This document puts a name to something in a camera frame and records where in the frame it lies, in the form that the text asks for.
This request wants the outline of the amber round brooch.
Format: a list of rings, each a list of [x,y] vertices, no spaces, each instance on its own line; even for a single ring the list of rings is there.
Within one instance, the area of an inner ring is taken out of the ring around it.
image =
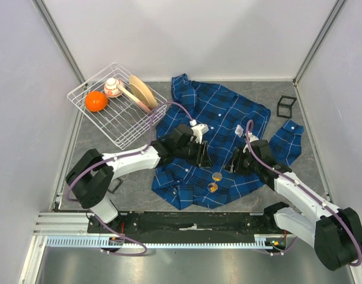
[[[207,189],[210,193],[215,193],[218,190],[218,188],[219,188],[219,186],[214,182],[209,183],[207,185]]]
[[[212,179],[216,182],[221,181],[223,179],[223,175],[220,172],[214,172],[212,174]]]

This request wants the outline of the blue plaid shirt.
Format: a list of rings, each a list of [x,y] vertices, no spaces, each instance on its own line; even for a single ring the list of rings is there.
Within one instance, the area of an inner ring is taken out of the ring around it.
[[[236,175],[225,171],[224,165],[234,149],[243,148],[246,142],[235,134],[237,126],[246,127],[253,120],[253,133],[261,138],[271,118],[271,111],[248,98],[216,83],[189,80],[186,74],[172,78],[171,94],[176,102],[156,126],[157,137],[170,133],[179,124],[188,124],[193,117],[207,124],[209,130],[203,138],[213,163],[211,168],[195,167],[183,159],[156,170],[152,191],[177,209],[190,205],[214,209],[250,194],[263,186],[258,176]],[[220,172],[221,181],[212,174]],[[215,193],[207,189],[209,183],[219,188]]]

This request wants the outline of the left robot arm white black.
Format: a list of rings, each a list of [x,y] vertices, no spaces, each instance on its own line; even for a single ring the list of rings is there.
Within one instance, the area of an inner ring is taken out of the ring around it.
[[[121,153],[101,154],[88,150],[66,176],[69,191],[83,209],[88,209],[100,220],[109,233],[121,226],[117,208],[106,197],[112,180],[140,170],[156,169],[183,159],[193,166],[212,167],[203,135],[206,124],[180,124],[169,134],[141,148]]]

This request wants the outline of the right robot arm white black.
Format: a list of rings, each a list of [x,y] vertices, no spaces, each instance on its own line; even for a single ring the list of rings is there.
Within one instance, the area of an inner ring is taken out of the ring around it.
[[[267,140],[255,138],[236,148],[225,170],[238,175],[256,174],[260,181],[288,199],[296,209],[279,202],[264,210],[262,225],[269,233],[279,229],[310,245],[331,271],[362,263],[362,225],[358,213],[342,209],[306,186],[286,164],[277,162]]]

